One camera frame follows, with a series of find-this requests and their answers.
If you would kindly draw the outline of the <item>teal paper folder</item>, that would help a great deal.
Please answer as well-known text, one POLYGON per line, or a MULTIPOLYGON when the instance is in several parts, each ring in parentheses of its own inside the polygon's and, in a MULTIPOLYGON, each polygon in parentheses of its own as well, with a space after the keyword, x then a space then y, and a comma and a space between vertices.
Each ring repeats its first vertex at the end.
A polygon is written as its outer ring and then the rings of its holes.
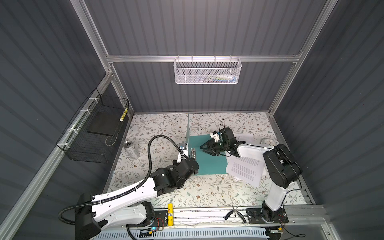
POLYGON ((211 140, 209 134, 192 136, 192 115, 188 114, 188 126, 186 142, 188 144, 189 157, 191 157, 191 148, 196 149, 196 161, 199 164, 198 175, 221 175, 226 174, 227 159, 225 156, 211 156, 200 149, 208 140, 211 140))

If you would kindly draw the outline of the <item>printed English text sheet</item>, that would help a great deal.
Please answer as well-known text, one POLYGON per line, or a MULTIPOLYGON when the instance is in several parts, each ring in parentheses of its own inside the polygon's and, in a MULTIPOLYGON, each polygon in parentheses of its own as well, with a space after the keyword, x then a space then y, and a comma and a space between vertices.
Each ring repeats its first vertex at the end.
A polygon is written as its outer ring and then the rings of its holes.
POLYGON ((227 174, 232 175, 238 180, 244 181, 252 187, 259 187, 261 178, 265 172, 264 161, 231 156, 227 158, 227 163, 227 174))

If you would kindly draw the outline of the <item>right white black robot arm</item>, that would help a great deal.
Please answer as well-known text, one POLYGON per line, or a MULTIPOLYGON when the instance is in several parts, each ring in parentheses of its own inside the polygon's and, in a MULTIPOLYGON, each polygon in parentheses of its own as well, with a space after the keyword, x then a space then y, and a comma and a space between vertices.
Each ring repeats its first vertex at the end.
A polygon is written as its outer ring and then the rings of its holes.
POLYGON ((271 188, 256 216, 267 224, 285 223, 284 201, 302 174, 290 150, 283 144, 265 147, 238 140, 230 128, 214 131, 210 137, 200 150, 226 157, 227 174, 253 187, 259 186, 263 173, 269 174, 271 188))

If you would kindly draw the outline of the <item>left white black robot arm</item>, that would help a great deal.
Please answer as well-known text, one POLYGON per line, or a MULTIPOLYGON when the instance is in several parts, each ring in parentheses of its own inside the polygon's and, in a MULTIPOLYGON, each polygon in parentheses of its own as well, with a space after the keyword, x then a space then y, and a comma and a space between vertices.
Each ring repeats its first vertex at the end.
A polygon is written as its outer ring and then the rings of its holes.
POLYGON ((131 186, 103 195, 87 192, 79 197, 78 204, 95 203, 75 209, 75 239, 88 240, 103 229, 126 223, 140 225, 149 222, 154 215, 153 207, 144 201, 181 189, 185 182, 199 171, 194 158, 183 157, 180 163, 157 169, 140 187, 131 186))

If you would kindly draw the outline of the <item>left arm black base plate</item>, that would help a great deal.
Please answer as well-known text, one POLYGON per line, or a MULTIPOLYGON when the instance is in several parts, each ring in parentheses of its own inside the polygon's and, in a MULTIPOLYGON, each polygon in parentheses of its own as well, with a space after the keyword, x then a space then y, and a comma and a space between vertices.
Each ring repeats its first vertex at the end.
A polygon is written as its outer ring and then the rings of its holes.
POLYGON ((128 224, 132 227, 166 227, 168 225, 168 211, 167 210, 155 210, 153 214, 150 214, 142 223, 134 225, 128 224))

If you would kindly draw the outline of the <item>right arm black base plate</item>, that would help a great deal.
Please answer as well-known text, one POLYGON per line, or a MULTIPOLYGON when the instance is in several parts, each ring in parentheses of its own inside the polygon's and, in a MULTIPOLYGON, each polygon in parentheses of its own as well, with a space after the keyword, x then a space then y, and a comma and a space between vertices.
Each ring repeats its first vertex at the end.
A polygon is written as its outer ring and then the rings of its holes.
POLYGON ((284 208, 270 211, 268 208, 247 208, 246 214, 250 224, 287 224, 288 215, 284 208))

